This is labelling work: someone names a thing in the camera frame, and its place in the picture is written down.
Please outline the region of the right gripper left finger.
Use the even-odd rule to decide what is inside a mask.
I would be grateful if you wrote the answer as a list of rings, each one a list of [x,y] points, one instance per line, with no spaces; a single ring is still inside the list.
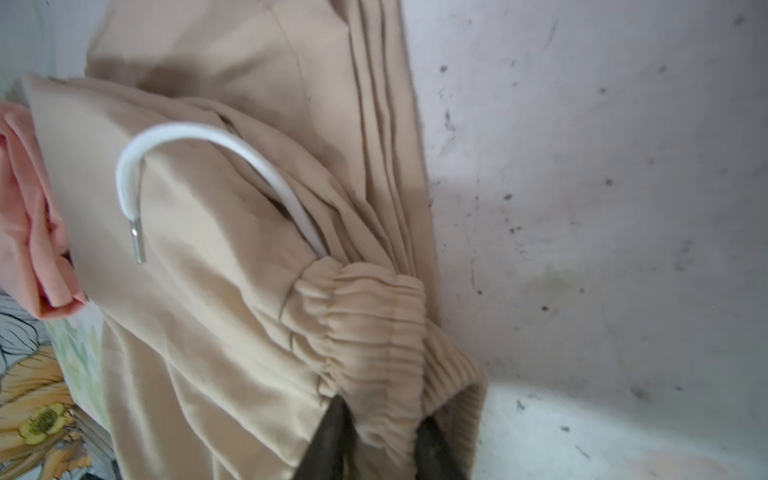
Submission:
[[[320,421],[293,480],[341,480],[346,454],[354,444],[354,426],[349,407],[336,395]]]

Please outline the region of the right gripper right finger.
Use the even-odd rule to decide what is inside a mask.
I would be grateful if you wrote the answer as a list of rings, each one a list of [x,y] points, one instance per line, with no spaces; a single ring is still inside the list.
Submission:
[[[427,417],[418,427],[415,463],[419,480],[467,479],[433,417]]]

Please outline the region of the beige drawstring garment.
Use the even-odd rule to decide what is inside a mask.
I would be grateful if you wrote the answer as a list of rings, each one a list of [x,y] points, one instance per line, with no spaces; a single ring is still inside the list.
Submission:
[[[427,419],[471,473],[398,2],[113,1],[24,87],[125,478],[291,478],[337,396],[347,478],[417,478]]]

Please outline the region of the pink printed t-shirt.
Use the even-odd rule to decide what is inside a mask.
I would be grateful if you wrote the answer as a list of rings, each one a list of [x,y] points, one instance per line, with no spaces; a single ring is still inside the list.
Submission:
[[[40,320],[81,311],[87,296],[68,258],[31,112],[1,103],[1,289]]]

